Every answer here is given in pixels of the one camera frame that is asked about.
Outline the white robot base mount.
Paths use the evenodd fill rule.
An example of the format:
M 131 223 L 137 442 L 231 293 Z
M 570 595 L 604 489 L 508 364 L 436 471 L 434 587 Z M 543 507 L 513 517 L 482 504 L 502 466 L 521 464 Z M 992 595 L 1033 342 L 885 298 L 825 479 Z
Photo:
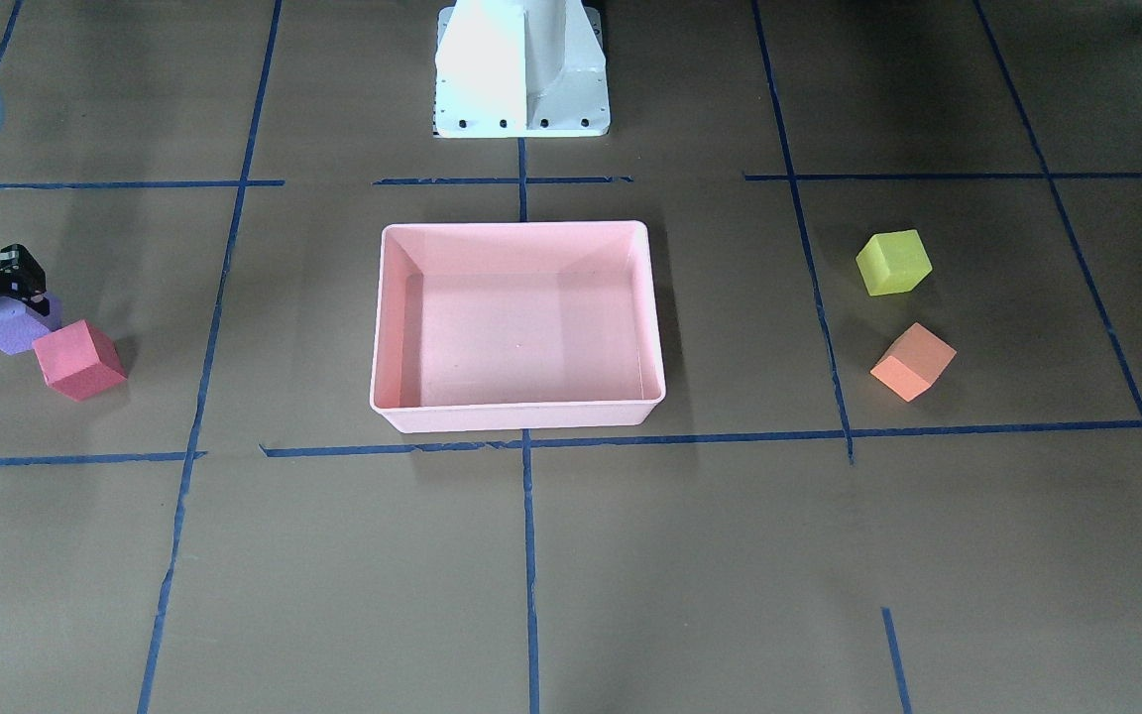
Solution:
M 443 139 L 600 137 L 612 123 L 602 10 L 457 1 L 439 13 L 432 131 Z

